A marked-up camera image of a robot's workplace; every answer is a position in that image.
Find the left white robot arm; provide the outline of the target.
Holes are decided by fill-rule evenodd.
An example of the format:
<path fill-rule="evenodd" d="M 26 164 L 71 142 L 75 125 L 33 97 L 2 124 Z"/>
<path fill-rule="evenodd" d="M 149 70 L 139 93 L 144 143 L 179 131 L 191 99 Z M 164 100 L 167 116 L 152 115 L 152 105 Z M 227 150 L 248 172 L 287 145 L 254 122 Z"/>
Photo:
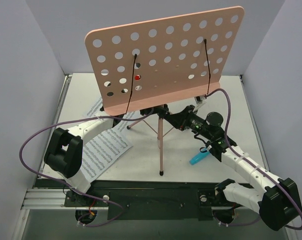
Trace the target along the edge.
<path fill-rule="evenodd" d="M 68 129 L 58 127 L 51 136 L 44 162 L 78 190 L 76 200 L 83 206 L 90 205 L 94 199 L 93 192 L 89 190 L 91 183 L 80 169 L 83 146 L 100 133 L 115 127 L 123 117 L 123 114 L 111 118 L 96 117 Z"/>

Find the pink music stand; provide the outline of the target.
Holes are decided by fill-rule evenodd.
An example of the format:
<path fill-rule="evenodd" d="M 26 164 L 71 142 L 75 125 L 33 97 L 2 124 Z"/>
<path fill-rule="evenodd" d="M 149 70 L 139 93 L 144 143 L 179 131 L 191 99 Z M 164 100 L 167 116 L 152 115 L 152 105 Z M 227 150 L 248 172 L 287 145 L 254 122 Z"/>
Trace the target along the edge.
<path fill-rule="evenodd" d="M 232 6 L 90 31 L 104 110 L 116 116 L 217 89 L 244 15 Z"/>

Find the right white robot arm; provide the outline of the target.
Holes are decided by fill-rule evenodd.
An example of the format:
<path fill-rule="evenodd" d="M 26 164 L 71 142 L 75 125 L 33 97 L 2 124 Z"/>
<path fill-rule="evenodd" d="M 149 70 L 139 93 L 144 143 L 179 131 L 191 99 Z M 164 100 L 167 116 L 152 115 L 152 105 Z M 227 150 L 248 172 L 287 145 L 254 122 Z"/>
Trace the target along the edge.
<path fill-rule="evenodd" d="M 187 106 L 179 113 L 167 113 L 164 119 L 181 131 L 190 129 L 207 139 L 206 150 L 218 161 L 227 165 L 244 178 L 250 188 L 232 179 L 215 187 L 214 199 L 224 205 L 237 203 L 259 214 L 263 222 L 278 231 L 302 213 L 302 205 L 296 183 L 281 179 L 259 166 L 222 129 L 223 117 L 210 112 L 201 118 L 193 112 L 194 106 Z"/>

